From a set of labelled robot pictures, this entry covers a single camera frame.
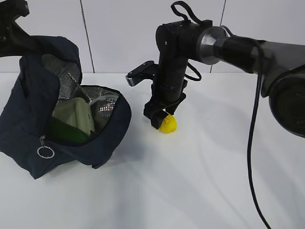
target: bag fabric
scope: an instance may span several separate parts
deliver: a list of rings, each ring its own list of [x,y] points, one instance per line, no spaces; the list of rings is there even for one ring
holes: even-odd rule
[[[62,61],[77,64],[81,73],[78,48],[71,41],[46,36],[36,36],[35,39],[41,45],[41,53],[50,53]],[[20,60],[20,74],[0,116],[0,151],[28,170],[34,179],[73,160],[99,168],[110,159],[125,136],[131,120],[130,106],[120,92],[102,87],[119,97],[107,125],[96,137],[83,144],[58,143],[47,138],[42,143],[41,137],[46,135],[47,123],[60,90],[58,76],[43,65],[43,54],[27,53]],[[51,148],[54,155],[41,157],[38,154],[41,147]]]

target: metal ring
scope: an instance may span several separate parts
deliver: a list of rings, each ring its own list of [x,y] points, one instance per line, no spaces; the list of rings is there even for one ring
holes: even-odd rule
[[[52,156],[43,156],[43,155],[41,155],[41,154],[40,154],[40,150],[41,150],[41,149],[44,149],[44,148],[50,150],[50,151],[52,152]],[[53,158],[53,157],[55,156],[54,150],[52,150],[52,148],[50,148],[50,147],[48,147],[48,146],[42,146],[42,147],[38,148],[38,149],[37,149],[37,154],[38,154],[40,157],[44,158],[44,159],[51,159],[51,158]]]

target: navy blue bag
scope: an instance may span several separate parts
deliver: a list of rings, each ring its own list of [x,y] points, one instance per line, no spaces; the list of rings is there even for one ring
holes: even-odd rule
[[[44,54],[26,53],[20,60],[20,74],[0,116],[0,151],[28,170],[34,179],[73,160],[99,168],[110,159],[123,139],[131,120],[130,106],[119,91],[81,85],[79,90],[93,95],[91,100],[101,94],[117,95],[106,126],[82,144],[48,139],[47,124],[59,97],[65,93],[61,90],[62,83],[71,75],[61,72],[62,68],[53,68],[53,72],[48,70],[48,64],[52,65],[48,58],[59,60],[58,63],[65,67],[72,64],[71,69],[79,73],[78,84],[82,80],[81,64],[77,46],[66,38],[34,38]]]

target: yellow toy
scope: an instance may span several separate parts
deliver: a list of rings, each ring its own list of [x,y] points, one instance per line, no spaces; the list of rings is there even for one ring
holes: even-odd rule
[[[165,134],[170,134],[172,132],[175,132],[176,129],[177,129],[177,121],[176,121],[175,117],[168,114],[166,116],[166,118],[163,120],[163,122],[159,128],[159,131],[161,131],[162,133],[165,133]]]

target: insulated lunch bag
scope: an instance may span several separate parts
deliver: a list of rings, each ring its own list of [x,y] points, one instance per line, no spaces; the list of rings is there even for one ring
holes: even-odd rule
[[[20,60],[20,74],[0,116],[0,151],[34,179],[73,160],[97,169],[123,139],[131,120],[130,106],[117,90],[81,85],[78,48],[71,41],[63,37],[34,38],[42,51],[25,53]],[[74,98],[90,105],[94,119],[91,128],[95,130],[83,142],[56,139],[56,134],[48,132],[55,107]],[[71,134],[76,130],[70,129],[67,137]]]

